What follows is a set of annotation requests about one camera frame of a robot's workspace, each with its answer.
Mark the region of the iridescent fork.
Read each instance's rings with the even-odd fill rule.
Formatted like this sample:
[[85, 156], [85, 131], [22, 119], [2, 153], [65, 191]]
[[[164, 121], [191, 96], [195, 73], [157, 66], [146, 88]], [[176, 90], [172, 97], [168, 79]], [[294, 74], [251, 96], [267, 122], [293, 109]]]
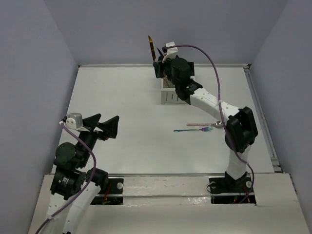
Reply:
[[211, 131], [213, 127], [207, 126], [203, 128], [196, 128], [196, 129], [179, 129], [179, 130], [174, 130], [175, 133], [179, 132], [191, 132], [191, 131], [200, 131], [200, 132], [208, 132]]

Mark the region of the iridescent spoon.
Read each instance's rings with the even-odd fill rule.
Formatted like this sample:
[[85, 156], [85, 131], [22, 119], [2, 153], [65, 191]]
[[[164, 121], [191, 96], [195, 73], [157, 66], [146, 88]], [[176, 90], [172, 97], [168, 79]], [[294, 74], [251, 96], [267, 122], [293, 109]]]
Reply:
[[220, 121], [217, 121], [217, 122], [214, 122], [214, 123], [187, 123], [187, 126], [222, 128], [223, 124]]

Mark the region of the black knife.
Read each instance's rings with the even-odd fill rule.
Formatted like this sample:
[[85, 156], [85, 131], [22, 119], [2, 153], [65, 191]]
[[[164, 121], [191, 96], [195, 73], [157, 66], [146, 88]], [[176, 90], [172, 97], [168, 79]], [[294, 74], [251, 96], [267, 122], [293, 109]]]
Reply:
[[163, 60], [163, 58], [164, 58], [163, 52], [159, 48], [157, 48], [157, 50], [158, 50], [158, 53], [159, 53], [158, 60]]

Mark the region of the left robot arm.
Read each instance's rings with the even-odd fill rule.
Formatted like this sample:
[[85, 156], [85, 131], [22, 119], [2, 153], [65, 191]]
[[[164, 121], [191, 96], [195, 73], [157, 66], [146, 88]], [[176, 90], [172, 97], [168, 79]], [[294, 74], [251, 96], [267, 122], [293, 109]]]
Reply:
[[119, 116], [100, 122], [101, 114], [83, 118], [67, 114], [59, 124], [77, 140], [65, 142], [55, 152], [51, 196], [40, 234], [75, 234], [87, 208], [97, 194], [110, 189], [108, 173], [96, 167], [93, 148], [98, 140], [117, 137]]

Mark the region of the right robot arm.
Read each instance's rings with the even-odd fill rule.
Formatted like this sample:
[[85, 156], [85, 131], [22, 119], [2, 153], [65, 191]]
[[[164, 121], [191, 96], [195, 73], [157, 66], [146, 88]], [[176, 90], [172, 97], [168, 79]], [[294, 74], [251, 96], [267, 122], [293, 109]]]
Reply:
[[248, 154], [258, 135], [253, 111], [249, 107], [232, 106], [209, 93], [191, 77], [193, 63], [180, 57], [162, 59], [153, 62], [156, 77], [170, 81], [182, 101], [222, 122], [230, 149], [224, 185], [229, 191], [236, 191], [247, 181]]

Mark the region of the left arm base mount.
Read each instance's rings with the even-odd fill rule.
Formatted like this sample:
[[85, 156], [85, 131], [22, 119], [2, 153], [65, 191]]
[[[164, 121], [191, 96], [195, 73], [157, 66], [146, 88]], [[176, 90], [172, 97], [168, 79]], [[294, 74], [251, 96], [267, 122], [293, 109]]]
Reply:
[[105, 190], [99, 192], [91, 205], [122, 205], [124, 178], [110, 177]]

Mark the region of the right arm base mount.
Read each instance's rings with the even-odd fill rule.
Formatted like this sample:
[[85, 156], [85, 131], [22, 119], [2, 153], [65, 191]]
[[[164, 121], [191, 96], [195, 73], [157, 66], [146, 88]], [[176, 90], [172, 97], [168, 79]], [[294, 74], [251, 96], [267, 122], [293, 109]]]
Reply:
[[217, 204], [256, 204], [254, 190], [251, 188], [252, 179], [248, 176], [238, 185], [230, 187], [224, 177], [209, 178], [206, 187], [211, 196], [211, 203]]

